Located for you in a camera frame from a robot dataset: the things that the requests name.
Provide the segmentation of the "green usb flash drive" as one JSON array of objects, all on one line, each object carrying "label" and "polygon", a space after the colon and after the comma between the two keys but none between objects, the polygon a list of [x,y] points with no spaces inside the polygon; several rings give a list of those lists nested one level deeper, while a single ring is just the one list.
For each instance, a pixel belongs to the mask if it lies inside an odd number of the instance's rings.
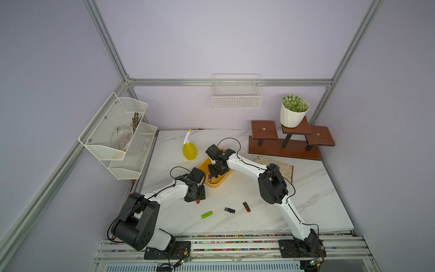
[{"label": "green usb flash drive", "polygon": [[214,214],[213,211],[208,211],[207,213],[202,214],[201,218],[206,219],[206,218],[212,216],[213,214]]}]

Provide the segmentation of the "grey clear-cap usb drive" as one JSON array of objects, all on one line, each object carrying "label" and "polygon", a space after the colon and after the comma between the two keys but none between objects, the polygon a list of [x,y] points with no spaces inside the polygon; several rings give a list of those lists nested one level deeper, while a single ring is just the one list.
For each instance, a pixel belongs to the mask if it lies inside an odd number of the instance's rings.
[{"label": "grey clear-cap usb drive", "polygon": [[234,209],[232,209],[232,208],[228,208],[228,207],[225,207],[225,208],[224,208],[224,211],[226,211],[226,212],[228,212],[228,213],[231,213],[231,214],[234,214],[234,213],[236,212]]}]

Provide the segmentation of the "red swivel usb drive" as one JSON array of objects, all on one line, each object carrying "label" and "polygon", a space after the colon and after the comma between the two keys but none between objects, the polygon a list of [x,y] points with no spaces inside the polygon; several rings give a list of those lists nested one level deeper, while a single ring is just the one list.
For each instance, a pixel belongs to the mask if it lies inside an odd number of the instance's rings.
[{"label": "red swivel usb drive", "polygon": [[250,209],[249,205],[247,204],[247,202],[243,202],[242,204],[243,204],[245,210],[246,210],[248,213],[250,213],[250,212],[251,212],[251,209]]}]

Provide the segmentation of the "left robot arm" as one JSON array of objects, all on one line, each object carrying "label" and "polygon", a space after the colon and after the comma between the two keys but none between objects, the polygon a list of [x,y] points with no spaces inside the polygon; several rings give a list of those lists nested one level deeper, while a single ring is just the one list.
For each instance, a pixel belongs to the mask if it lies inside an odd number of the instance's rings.
[{"label": "left robot arm", "polygon": [[137,251],[145,248],[173,251],[175,237],[156,226],[159,212],[180,199],[187,203],[204,200],[206,177],[202,170],[193,168],[155,192],[132,193],[109,225],[107,238]]}]

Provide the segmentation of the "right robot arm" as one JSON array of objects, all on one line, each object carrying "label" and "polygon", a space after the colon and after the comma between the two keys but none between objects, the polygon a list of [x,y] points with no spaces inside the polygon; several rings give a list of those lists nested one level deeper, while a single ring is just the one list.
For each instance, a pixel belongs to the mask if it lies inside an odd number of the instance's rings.
[{"label": "right robot arm", "polygon": [[238,152],[230,148],[223,151],[216,145],[211,145],[206,150],[206,154],[211,159],[208,170],[213,177],[219,177],[234,170],[256,180],[260,196],[265,202],[279,209],[291,229],[296,244],[312,249],[319,242],[317,232],[311,228],[311,224],[303,220],[292,203],[287,182],[278,165],[259,164],[240,156]]}]

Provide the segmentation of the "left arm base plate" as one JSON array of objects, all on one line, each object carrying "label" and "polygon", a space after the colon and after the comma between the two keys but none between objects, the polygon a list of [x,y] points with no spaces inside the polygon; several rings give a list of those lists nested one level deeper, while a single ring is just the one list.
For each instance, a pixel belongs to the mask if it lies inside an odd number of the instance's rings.
[{"label": "left arm base plate", "polygon": [[173,241],[170,242],[165,250],[158,250],[156,248],[146,248],[144,259],[145,260],[182,260],[190,255],[191,242],[190,241]]}]

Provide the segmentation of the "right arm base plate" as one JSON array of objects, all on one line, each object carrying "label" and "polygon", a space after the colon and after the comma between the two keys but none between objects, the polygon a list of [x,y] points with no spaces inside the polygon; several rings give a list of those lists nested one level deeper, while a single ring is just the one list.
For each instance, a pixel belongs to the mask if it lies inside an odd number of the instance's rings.
[{"label": "right arm base plate", "polygon": [[279,240],[279,250],[283,258],[326,257],[323,241],[301,241],[298,239]]}]

